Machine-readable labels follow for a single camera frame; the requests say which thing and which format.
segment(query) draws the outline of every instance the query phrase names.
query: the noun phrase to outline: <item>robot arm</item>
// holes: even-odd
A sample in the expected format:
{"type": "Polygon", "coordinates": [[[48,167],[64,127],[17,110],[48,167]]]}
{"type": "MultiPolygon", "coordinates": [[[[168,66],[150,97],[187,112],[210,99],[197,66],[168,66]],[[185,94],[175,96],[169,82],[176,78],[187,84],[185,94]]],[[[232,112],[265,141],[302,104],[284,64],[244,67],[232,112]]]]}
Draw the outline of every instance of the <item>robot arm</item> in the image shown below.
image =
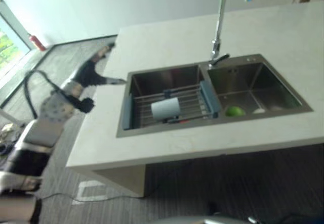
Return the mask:
{"type": "Polygon", "coordinates": [[[91,99],[79,100],[83,90],[90,85],[125,83],[122,79],[100,76],[95,71],[95,64],[113,46],[110,44],[98,51],[43,101],[38,118],[26,126],[0,166],[0,222],[30,221],[35,216],[37,200],[27,192],[40,188],[42,173],[74,109],[88,113],[93,108],[91,99]]]}

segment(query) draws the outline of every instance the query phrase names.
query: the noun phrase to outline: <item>white wall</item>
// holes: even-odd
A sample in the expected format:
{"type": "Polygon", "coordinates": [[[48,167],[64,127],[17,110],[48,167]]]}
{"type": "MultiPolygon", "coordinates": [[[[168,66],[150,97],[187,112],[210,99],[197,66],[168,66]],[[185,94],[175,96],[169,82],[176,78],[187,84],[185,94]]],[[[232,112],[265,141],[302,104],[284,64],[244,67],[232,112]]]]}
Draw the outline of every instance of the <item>white wall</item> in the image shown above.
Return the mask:
{"type": "MultiPolygon", "coordinates": [[[[217,13],[218,0],[5,0],[22,25],[44,44],[117,34],[139,23],[217,13]]],[[[226,10],[291,3],[228,0],[226,10]]]]}

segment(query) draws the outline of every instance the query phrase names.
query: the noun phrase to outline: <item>white cup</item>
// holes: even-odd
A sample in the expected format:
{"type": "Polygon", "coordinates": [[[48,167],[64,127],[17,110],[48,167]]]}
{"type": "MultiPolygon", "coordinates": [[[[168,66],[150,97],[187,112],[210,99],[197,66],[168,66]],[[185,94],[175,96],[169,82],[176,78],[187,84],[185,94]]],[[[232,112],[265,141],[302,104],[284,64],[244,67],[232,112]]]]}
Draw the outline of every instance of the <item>white cup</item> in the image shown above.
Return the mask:
{"type": "Polygon", "coordinates": [[[178,98],[171,98],[151,104],[153,118],[156,121],[173,118],[181,113],[178,98]]]}

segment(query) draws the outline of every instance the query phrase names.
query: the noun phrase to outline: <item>dish drying rack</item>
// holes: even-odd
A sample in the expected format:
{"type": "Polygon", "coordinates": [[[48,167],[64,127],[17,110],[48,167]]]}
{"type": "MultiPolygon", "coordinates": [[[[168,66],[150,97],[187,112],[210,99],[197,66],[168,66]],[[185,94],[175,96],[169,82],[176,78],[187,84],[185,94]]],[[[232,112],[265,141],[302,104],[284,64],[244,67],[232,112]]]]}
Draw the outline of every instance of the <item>dish drying rack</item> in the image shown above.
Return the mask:
{"type": "Polygon", "coordinates": [[[144,128],[165,123],[182,123],[194,119],[217,118],[220,106],[206,81],[199,84],[164,90],[158,94],[125,98],[123,129],[144,128]],[[151,104],[165,99],[178,98],[181,114],[171,119],[153,119],[151,104]]]}

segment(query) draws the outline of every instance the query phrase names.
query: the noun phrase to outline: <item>black cable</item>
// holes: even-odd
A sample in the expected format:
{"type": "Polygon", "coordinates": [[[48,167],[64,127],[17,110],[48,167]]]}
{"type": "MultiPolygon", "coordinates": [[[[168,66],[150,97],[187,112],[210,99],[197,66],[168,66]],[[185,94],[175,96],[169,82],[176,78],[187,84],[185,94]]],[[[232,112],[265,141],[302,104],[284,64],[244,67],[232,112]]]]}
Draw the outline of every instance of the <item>black cable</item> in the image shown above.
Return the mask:
{"type": "Polygon", "coordinates": [[[31,98],[30,98],[30,92],[29,92],[29,88],[28,88],[28,82],[29,82],[29,79],[30,77],[35,73],[39,73],[43,76],[43,78],[52,86],[52,88],[55,90],[55,91],[59,91],[62,93],[62,90],[60,89],[59,86],[57,86],[55,83],[53,83],[48,77],[47,77],[47,74],[44,72],[44,71],[40,71],[40,70],[31,70],[29,72],[26,73],[26,76],[24,78],[24,94],[25,94],[25,98],[26,98],[26,101],[28,103],[28,106],[30,107],[30,110],[33,114],[33,117],[35,119],[37,119],[38,115],[35,111],[35,108],[31,102],[31,98]]]}
{"type": "Polygon", "coordinates": [[[182,169],[182,168],[185,168],[189,165],[191,165],[192,163],[194,162],[194,160],[191,160],[190,162],[168,172],[167,174],[165,174],[163,177],[162,177],[162,180],[160,181],[160,183],[153,189],[151,190],[148,194],[144,195],[143,197],[133,197],[133,196],[128,196],[128,195],[120,195],[120,196],[115,196],[115,197],[110,197],[110,198],[107,198],[107,199],[104,199],[104,200],[90,200],[90,201],[83,201],[83,200],[78,200],[76,198],[74,198],[73,196],[69,195],[69,194],[65,194],[65,193],[54,193],[54,194],[51,194],[49,196],[46,196],[44,198],[41,198],[42,200],[47,200],[47,199],[50,199],[54,196],[58,196],[58,195],[61,195],[61,196],[65,196],[65,197],[68,197],[69,199],[71,200],[74,200],[74,201],[77,201],[77,202],[81,202],[81,203],[93,203],[93,202],[103,202],[103,201],[109,201],[109,200],[114,200],[114,199],[120,199],[120,198],[129,198],[129,199],[144,199],[144,198],[147,198],[149,196],[151,196],[152,194],[155,193],[155,191],[157,191],[162,185],[163,183],[169,178],[170,175],[176,173],[178,170],[182,169]]]}

